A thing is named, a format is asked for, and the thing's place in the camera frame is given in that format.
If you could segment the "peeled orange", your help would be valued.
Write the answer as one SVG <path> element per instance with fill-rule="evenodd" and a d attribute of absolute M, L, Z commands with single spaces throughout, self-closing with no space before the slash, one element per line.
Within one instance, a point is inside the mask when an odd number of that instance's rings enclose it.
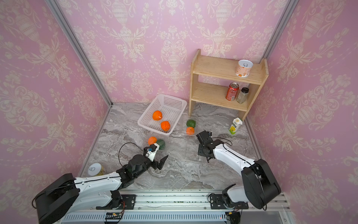
<path fill-rule="evenodd" d="M 162 118 L 163 118 L 163 114 L 161 111 L 157 110 L 153 113 L 153 120 L 159 121 L 162 120 Z"/>
<path fill-rule="evenodd" d="M 162 129 L 164 132 L 169 131 L 170 128 L 171 128 L 171 125 L 170 125 L 169 121 L 163 121 L 163 122 L 161 123 L 161 129 Z"/>

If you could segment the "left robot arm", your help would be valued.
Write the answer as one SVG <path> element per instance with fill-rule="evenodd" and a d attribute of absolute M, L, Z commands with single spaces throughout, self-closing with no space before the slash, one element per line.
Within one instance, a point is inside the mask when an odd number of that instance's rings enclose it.
<path fill-rule="evenodd" d="M 122 204 L 120 190 L 132 185 L 149 168 L 162 169 L 167 156 L 155 160 L 156 152 L 149 150 L 135 155 L 127 165 L 115 172 L 80 178 L 67 173 L 38 193 L 32 206 L 40 224 L 53 224 L 66 214 L 90 208 L 111 210 Z"/>

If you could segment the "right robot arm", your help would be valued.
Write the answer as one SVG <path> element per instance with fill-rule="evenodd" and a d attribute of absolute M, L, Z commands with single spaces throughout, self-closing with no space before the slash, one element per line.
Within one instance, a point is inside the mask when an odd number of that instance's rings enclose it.
<path fill-rule="evenodd" d="M 222 192 L 224 206 L 231 209 L 243 203 L 251 203 L 257 209 L 267 209 L 267 205 L 278 195 L 281 188 L 268 163 L 263 159 L 250 159 L 232 150 L 231 143 L 220 138 L 212 138 L 212 133 L 202 131 L 196 135 L 199 141 L 198 155 L 207 161 L 217 159 L 242 178 L 243 186 L 228 186 Z"/>

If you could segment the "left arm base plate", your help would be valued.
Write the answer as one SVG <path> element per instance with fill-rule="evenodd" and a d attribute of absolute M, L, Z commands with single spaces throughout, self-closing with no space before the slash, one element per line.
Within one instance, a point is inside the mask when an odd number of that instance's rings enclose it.
<path fill-rule="evenodd" d="M 136 202 L 136 195 L 112 195 L 111 200 L 105 206 L 97 206 L 97 210 L 133 210 Z"/>

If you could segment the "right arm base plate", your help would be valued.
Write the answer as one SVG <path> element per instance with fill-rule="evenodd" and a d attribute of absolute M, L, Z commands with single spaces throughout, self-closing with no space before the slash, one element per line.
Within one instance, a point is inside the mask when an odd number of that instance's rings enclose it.
<path fill-rule="evenodd" d="M 228 210 L 247 210 L 249 205 L 247 202 L 232 202 L 228 196 L 222 194 L 211 193 L 208 195 L 208 201 L 212 210 L 228 209 Z"/>

